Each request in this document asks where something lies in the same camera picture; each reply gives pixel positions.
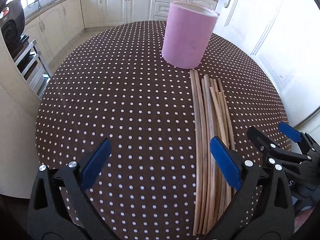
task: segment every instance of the sink faucet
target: sink faucet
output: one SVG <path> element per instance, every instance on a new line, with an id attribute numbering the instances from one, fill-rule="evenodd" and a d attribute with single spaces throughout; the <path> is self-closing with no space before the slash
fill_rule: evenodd
<path id="1" fill-rule="evenodd" d="M 38 10 L 41 10 L 42 6 L 40 5 L 40 0 L 35 0 L 33 3 L 38 2 Z"/>

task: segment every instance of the pink cylinder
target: pink cylinder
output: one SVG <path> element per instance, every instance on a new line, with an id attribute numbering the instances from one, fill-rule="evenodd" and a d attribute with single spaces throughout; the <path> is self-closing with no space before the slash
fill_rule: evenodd
<path id="1" fill-rule="evenodd" d="M 162 57 L 179 68 L 200 64 L 219 14 L 188 2 L 172 1 L 164 33 Z"/>

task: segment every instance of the brown tablecloth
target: brown tablecloth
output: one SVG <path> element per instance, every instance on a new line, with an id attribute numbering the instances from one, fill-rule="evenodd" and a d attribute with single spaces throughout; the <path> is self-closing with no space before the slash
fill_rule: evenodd
<path id="1" fill-rule="evenodd" d="M 77 47 L 50 80 L 37 118 L 40 162 L 50 168 L 80 160 L 103 138 L 111 140 L 112 156 L 87 195 L 121 239 L 196 239 L 191 85 L 188 70 L 161 57 L 165 24 L 121 25 Z M 250 57 L 212 34 L 197 69 L 200 76 L 221 78 L 243 158 L 261 161 L 246 138 L 249 126 L 290 149 L 277 129 L 287 122 L 283 104 Z M 80 224 L 66 194 L 65 201 Z"/>

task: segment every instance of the tiled floor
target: tiled floor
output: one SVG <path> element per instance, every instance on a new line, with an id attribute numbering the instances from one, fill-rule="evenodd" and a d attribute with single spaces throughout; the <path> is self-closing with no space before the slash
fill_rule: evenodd
<path id="1" fill-rule="evenodd" d="M 74 37 L 49 64 L 49 68 L 51 69 L 52 73 L 54 73 L 60 67 L 61 63 L 76 47 L 92 38 L 93 36 L 111 28 L 112 27 L 98 27 L 82 30 L 81 33 Z"/>

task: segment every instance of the bundle of wooden sticks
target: bundle of wooden sticks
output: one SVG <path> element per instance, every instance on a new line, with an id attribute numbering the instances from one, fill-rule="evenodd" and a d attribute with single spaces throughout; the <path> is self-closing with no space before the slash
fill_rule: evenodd
<path id="1" fill-rule="evenodd" d="M 196 126 L 196 207 L 193 235 L 208 233 L 225 211 L 235 193 L 210 152 L 210 140 L 219 136 L 235 150 L 234 135 L 221 80 L 199 79 L 190 70 Z"/>

